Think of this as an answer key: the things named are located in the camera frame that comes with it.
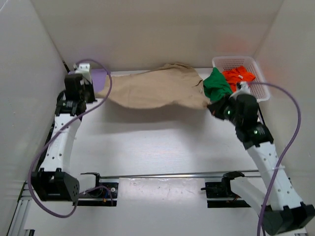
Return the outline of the green t shirt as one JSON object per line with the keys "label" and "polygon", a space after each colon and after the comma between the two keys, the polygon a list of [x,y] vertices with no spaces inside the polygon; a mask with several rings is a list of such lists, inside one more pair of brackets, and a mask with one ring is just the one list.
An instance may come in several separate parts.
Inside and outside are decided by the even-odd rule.
{"label": "green t shirt", "polygon": [[204,94],[211,102],[217,102],[233,93],[224,75],[216,67],[213,68],[210,76],[203,81],[203,89]]}

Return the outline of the purple t shirt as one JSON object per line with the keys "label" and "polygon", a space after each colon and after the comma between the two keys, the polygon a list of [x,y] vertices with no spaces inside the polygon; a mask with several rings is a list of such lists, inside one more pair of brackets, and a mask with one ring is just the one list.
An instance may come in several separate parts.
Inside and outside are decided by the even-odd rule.
{"label": "purple t shirt", "polygon": [[90,79],[91,84],[93,85],[94,92],[100,93],[105,90],[107,93],[110,86],[110,80],[108,79],[107,72],[104,69],[95,69],[88,72],[84,70],[70,71],[68,74],[83,74],[83,78],[80,80],[80,85],[88,85],[88,80]]}

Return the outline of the beige t shirt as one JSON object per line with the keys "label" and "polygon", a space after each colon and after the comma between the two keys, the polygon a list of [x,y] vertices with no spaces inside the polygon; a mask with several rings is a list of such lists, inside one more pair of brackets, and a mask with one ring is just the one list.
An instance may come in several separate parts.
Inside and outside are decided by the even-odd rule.
{"label": "beige t shirt", "polygon": [[138,74],[112,77],[109,99],[130,109],[180,105],[203,110],[211,104],[203,79],[188,65],[175,63]]}

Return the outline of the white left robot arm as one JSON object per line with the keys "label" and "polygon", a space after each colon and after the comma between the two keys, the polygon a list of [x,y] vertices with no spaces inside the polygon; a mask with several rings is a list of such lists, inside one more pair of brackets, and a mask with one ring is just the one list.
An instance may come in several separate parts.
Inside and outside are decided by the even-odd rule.
{"label": "white left robot arm", "polygon": [[70,156],[76,132],[81,125],[80,114],[86,104],[95,102],[91,83],[66,85],[57,101],[52,143],[38,171],[31,173],[31,185],[42,201],[75,202],[79,197],[79,180],[70,174]]}

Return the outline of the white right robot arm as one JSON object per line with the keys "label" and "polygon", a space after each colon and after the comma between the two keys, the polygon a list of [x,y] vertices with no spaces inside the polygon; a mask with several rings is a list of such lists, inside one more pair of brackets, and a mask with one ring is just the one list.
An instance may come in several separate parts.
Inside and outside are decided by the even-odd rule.
{"label": "white right robot arm", "polygon": [[226,96],[207,108],[214,117],[235,126],[236,136],[257,166],[267,192],[251,184],[240,171],[225,173],[220,186],[204,190],[243,199],[258,214],[259,226],[271,236],[305,227],[314,218],[315,208],[303,202],[279,163],[274,139],[258,120],[256,99],[246,94]]}

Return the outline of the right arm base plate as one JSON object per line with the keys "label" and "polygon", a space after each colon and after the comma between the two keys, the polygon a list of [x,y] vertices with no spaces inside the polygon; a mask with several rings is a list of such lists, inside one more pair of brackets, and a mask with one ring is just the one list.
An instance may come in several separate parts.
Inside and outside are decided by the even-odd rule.
{"label": "right arm base plate", "polygon": [[206,193],[207,208],[250,208],[234,193],[228,193],[221,182],[206,182],[200,189]]}

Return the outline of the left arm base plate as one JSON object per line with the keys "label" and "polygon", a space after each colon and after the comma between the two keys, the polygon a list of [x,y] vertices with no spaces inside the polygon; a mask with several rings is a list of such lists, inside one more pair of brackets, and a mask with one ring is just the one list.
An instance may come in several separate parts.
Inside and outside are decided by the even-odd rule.
{"label": "left arm base plate", "polygon": [[102,177],[99,173],[80,175],[79,207],[116,207],[119,193],[118,177]]}

